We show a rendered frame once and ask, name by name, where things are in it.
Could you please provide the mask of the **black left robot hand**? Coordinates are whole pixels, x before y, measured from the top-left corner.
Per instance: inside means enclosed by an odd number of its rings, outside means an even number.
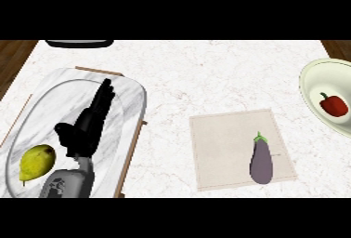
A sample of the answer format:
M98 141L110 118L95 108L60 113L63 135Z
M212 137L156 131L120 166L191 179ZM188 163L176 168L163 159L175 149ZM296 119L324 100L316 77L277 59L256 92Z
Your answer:
M76 123L55 125L61 145L69 149L67 157L91 157L95 154L114 97L114 86L111 80L105 79L91 106L85 108Z

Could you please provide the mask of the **beige placemat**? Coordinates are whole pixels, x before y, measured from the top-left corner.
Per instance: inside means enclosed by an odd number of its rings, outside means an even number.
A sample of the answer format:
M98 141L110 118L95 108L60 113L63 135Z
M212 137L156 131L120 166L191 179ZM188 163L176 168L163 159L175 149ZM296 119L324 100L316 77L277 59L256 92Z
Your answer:
M250 162L259 135L272 154L272 181L299 178L271 110L192 116L190 123L200 192L257 185Z

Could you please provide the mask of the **pale green bowl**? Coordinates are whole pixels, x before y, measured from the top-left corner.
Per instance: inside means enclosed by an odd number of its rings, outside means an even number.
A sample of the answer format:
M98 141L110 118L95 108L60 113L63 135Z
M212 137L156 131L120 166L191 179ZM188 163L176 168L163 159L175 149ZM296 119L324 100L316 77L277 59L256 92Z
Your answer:
M300 90L310 111L322 122L351 138L351 62L343 59L318 59L303 68ZM322 108L325 96L337 96L347 105L349 113L333 116Z

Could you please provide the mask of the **red bell pepper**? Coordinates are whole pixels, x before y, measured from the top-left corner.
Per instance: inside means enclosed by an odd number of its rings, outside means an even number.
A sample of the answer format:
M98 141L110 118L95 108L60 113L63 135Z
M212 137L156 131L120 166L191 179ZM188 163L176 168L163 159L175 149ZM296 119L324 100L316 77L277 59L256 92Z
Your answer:
M343 99L338 96L328 96L322 92L324 100L321 101L321 105L324 110L336 117L346 116L349 113L349 106Z

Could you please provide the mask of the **white marble tray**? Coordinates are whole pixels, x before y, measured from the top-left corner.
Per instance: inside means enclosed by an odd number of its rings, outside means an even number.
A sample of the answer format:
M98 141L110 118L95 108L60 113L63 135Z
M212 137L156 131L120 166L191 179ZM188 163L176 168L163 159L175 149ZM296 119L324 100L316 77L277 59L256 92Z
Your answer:
M20 181L23 154L33 146L48 144L54 147L57 170L79 167L74 159L67 157L54 127L61 122L76 122L105 79L111 80L116 98L92 158L95 182L91 195L113 198L122 192L147 112L147 90L122 74L77 67L60 68L43 78L13 124L0 145L0 198L36 198L41 195L48 179Z

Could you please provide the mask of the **yellow-green pear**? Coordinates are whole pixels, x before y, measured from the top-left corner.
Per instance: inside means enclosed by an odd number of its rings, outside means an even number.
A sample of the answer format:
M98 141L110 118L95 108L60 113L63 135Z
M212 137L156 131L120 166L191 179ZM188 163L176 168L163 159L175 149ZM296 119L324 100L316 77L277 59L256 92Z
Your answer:
M52 170L55 161L57 152L48 144L30 148L20 163L20 180L23 183L43 177Z

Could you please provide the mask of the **black appliance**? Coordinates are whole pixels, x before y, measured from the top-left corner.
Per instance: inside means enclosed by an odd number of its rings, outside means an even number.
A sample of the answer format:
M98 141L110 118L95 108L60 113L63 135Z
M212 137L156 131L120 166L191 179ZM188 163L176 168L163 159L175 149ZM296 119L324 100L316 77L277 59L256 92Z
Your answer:
M48 40L51 46L61 48L100 48L111 46L113 43L113 40Z

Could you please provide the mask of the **purple eggplant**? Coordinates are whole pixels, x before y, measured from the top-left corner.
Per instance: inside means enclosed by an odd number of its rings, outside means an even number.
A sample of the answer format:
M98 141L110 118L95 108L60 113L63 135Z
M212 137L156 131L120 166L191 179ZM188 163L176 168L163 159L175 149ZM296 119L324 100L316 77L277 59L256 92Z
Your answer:
M274 160L268 138L263 134L254 138L254 152L250 162L250 176L259 184L268 184L274 179Z

